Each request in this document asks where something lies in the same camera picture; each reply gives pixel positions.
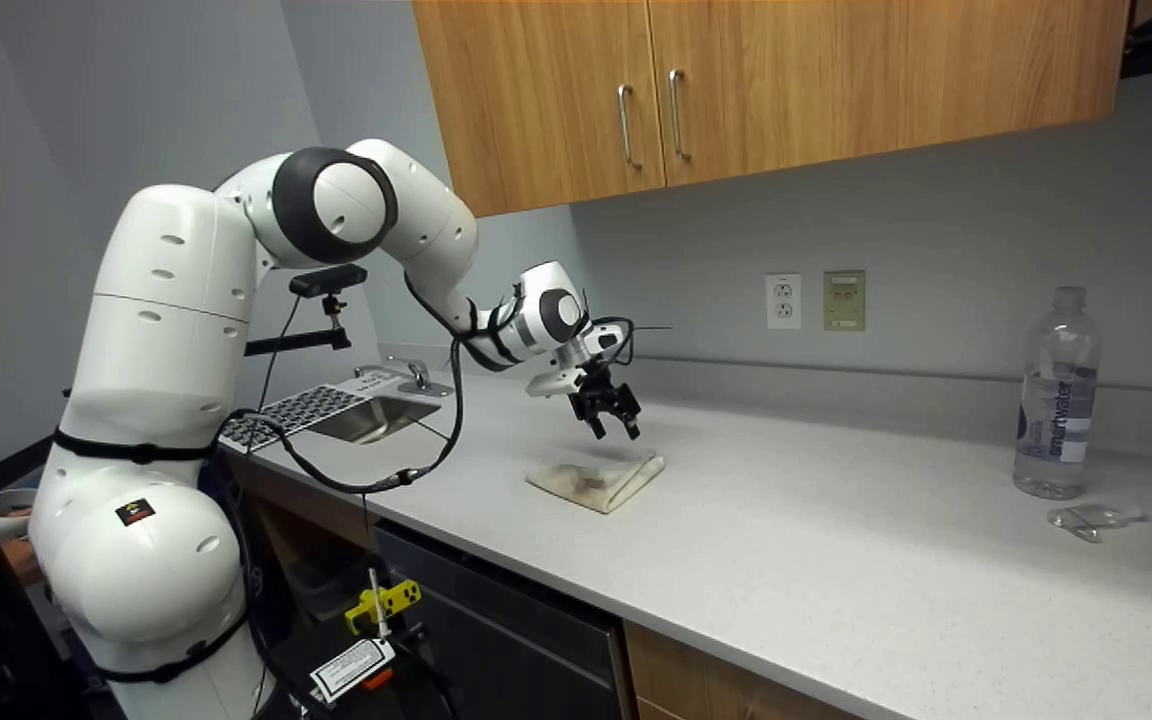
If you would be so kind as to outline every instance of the black cable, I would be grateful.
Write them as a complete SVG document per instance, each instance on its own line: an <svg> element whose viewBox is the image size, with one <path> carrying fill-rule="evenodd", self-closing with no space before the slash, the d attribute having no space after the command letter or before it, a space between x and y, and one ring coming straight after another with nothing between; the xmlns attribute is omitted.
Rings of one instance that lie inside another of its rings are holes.
<svg viewBox="0 0 1152 720"><path fill-rule="evenodd" d="M283 319L279 336L290 336L290 327L291 327L295 313L300 313L300 296L291 298L291 313L290 313L290 319ZM267 357L267 364L265 364L265 384L260 384L260 400L255 400L255 408L265 408L265 395L267 395L267 378L274 378L274 369L278 369L278 364L279 364L279 351L274 351L274 357Z"/></svg>
<svg viewBox="0 0 1152 720"><path fill-rule="evenodd" d="M317 484L325 484L325 486L333 486L333 493L375 496L375 493L392 493L392 486L415 484L422 477L436 471L436 468L454 455L454 448L455 448L455 439L459 439L459 427L466 427L459 342L466 342L466 341L454 336L454 349L449 349L455 421L454 421L454 432L449 432L441 455L436 455L432 462L426 462L426 468L399 468L399 471L392 471L392 477L384 477L384 478L372 478L372 484L343 484L343 478L320 471L309 455L300 455L295 443L290 439L290 432L283 432L279 423L274 423L274 421L255 421L255 423L265 423L265 427L283 443L283 451L295 461L295 468L305 468L305 477L312 477Z"/></svg>
<svg viewBox="0 0 1152 720"><path fill-rule="evenodd" d="M432 667L415 646L408 646L405 641L392 641L392 646L428 676L428 683L436 689L443 714L459 720L455 696L449 689L449 676L441 667Z"/></svg>
<svg viewBox="0 0 1152 720"><path fill-rule="evenodd" d="M249 530L249 520L244 520L244 486L226 477L226 508L230 508L230 523L239 538L239 571L244 571L244 605L249 605L249 629L254 629L254 643L255 643L255 655L260 655L260 683L255 683L255 706L260 706L260 690L265 690L265 676L278 680L278 689L305 706L305 714L312 720L333 720L333 706L325 706L320 699L312 699L309 690L300 690L300 683L274 658L274 643L255 618L255 605L265 599L265 581L255 571L255 549L254 549L254 530Z"/></svg>

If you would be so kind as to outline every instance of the water bottle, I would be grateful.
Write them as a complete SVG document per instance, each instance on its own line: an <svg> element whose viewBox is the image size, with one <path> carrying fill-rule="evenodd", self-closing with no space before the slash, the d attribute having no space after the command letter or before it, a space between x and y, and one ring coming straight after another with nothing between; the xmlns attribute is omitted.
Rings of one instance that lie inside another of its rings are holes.
<svg viewBox="0 0 1152 720"><path fill-rule="evenodd" d="M1084 289L1058 289L1022 376L1014 478L1045 498L1072 498L1089 486L1102 341L1084 304Z"/></svg>

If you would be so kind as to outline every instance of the wall outlet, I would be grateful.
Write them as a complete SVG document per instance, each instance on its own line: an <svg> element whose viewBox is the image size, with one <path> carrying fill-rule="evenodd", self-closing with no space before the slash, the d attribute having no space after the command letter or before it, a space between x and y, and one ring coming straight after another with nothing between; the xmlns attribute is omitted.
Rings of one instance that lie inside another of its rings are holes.
<svg viewBox="0 0 1152 720"><path fill-rule="evenodd" d="M806 275L764 275L768 327L806 327Z"/></svg>

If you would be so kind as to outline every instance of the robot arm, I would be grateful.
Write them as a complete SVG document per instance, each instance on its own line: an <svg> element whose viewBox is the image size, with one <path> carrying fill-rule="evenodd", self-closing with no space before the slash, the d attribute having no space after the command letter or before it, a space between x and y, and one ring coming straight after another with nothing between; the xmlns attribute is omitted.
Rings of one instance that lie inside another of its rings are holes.
<svg viewBox="0 0 1152 720"><path fill-rule="evenodd" d="M609 378L628 325L587 319L558 265L525 270L497 308L459 296L478 218L392 145L267 154L217 190L137 190L102 260L28 520L58 605L129 714L249 714L260 699L239 538L195 486L200 462L236 405L255 285L375 247L483 369L551 351L558 372L531 387L569 392L596 432L596 410L614 410L636 434L636 400Z"/></svg>
<svg viewBox="0 0 1152 720"><path fill-rule="evenodd" d="M305 148L249 162L217 190L244 208L260 270L349 265L382 247L405 265L408 293L479 369L501 372L551 351L551 372L531 378L531 395L569 395L596 434L604 434L600 410L642 434L642 405L609 372L628 357L632 325L591 319L562 265L529 268L514 296L478 308L459 293L479 245L478 217L408 151L384 138Z"/></svg>

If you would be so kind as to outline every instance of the wooden cabinet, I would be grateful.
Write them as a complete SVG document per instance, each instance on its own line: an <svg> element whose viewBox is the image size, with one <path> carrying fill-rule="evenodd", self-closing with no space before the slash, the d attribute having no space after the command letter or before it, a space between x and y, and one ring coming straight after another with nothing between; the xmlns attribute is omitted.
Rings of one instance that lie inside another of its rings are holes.
<svg viewBox="0 0 1152 720"><path fill-rule="evenodd" d="M1091 118L1130 0L415 0L415 23L490 217Z"/></svg>
<svg viewBox="0 0 1152 720"><path fill-rule="evenodd" d="M839 706L636 623L625 623L625 646L642 720L843 720Z"/></svg>

